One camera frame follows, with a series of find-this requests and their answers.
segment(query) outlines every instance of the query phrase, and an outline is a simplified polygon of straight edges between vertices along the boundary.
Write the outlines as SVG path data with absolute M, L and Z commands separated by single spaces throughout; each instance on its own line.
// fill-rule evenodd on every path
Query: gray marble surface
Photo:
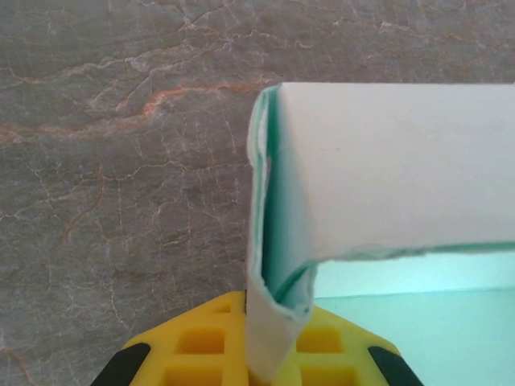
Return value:
M 292 80 L 514 82 L 515 2 L 0 2 L 0 385 L 244 288 L 247 123 Z

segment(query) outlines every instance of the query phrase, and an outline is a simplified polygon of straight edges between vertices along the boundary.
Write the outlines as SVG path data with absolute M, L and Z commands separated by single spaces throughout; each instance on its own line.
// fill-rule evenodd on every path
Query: black rubber grip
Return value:
M 150 352 L 146 343 L 137 343 L 117 352 L 91 386 L 130 386 Z
M 389 386 L 423 386 L 401 356 L 377 346 L 369 347 L 369 353 Z

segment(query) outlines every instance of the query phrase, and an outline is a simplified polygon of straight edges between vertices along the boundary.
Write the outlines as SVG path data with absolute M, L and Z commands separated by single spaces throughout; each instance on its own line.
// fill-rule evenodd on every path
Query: teal surface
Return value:
M 515 385 L 515 289 L 315 304 L 394 343 L 426 386 Z

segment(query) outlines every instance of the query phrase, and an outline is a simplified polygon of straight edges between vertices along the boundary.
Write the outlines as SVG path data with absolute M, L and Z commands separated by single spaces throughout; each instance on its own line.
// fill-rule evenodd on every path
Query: stone countertop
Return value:
M 87 385 L 245 286 L 246 130 L 281 81 L 515 81 L 509 0 L 0 3 L 0 385 Z

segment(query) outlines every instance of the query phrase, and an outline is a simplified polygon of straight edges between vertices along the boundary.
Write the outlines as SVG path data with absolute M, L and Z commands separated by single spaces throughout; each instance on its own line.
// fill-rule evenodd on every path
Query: yellow plastic object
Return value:
M 222 295 L 131 339 L 150 352 L 130 386 L 262 386 L 245 365 L 245 294 Z M 368 347 L 392 343 L 315 308 L 270 386 L 389 386 Z

